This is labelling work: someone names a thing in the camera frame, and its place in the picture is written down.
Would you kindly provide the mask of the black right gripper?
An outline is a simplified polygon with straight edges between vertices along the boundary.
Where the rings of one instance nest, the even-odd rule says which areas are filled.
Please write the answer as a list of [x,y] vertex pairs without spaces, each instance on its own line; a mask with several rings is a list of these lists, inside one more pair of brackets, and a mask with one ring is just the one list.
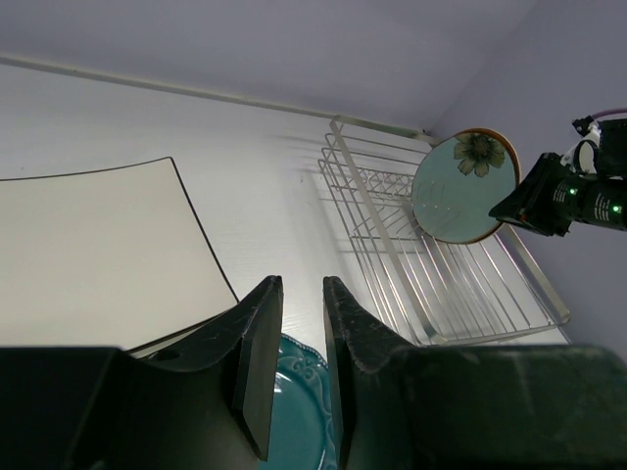
[[563,237],[571,222],[555,207],[554,191],[572,172],[561,156],[544,153],[516,188],[489,211],[489,216],[535,234]]

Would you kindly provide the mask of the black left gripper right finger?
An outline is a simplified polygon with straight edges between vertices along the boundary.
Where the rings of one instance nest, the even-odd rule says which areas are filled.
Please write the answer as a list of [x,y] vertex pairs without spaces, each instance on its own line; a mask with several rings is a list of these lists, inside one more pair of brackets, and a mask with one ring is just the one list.
[[336,276],[322,281],[332,423],[340,469],[410,469],[396,354],[412,344],[365,310]]

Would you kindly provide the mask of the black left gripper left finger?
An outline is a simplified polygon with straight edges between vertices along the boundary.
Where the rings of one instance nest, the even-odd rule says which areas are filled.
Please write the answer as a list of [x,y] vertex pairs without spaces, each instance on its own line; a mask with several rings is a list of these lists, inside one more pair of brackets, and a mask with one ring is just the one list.
[[126,426],[129,461],[260,461],[268,455],[283,284],[143,358]]

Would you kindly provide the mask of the white square plate black rim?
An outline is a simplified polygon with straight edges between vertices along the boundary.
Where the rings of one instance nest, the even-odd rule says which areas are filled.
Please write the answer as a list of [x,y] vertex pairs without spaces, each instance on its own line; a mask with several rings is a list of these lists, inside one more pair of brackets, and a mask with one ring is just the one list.
[[131,348],[131,349],[126,349],[125,352],[131,354],[133,357],[147,357],[151,354],[154,354],[164,348],[167,348],[171,345],[173,345],[174,343],[186,338],[187,336],[191,335],[192,333],[198,331],[201,327],[207,325],[208,323],[212,322],[213,320],[217,319],[219,316],[223,315],[225,312],[229,311],[230,309],[234,308],[235,306],[237,306],[241,301],[241,298],[237,298],[235,303],[226,308],[223,309],[221,311],[219,311],[216,314],[211,315],[209,318],[201,320],[198,323],[192,324],[190,326],[187,326],[181,330],[175,331],[173,333],[168,333],[166,334],[164,337],[155,339],[155,340],[151,340],[148,343],[145,343],[143,345]]

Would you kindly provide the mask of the light blue flower plate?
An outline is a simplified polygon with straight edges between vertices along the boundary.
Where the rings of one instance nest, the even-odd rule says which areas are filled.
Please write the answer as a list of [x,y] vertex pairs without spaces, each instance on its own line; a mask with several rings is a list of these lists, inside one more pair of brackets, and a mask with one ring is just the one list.
[[469,128],[442,141],[420,162],[411,187],[418,226],[433,239],[474,244],[502,223],[490,210],[521,181],[510,142],[489,128]]

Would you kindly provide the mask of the teal scalloped plate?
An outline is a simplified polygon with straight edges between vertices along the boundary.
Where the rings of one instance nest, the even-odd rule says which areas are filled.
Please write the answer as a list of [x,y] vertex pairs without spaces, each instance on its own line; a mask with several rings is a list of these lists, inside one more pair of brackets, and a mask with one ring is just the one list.
[[263,470],[337,467],[328,365],[315,349],[283,335]]

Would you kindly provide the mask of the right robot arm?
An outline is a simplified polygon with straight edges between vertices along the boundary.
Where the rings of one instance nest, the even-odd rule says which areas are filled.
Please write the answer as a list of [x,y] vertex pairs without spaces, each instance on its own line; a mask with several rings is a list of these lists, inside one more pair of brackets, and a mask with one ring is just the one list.
[[544,153],[489,216],[543,236],[565,236],[573,222],[626,229],[626,111],[572,121],[580,140]]

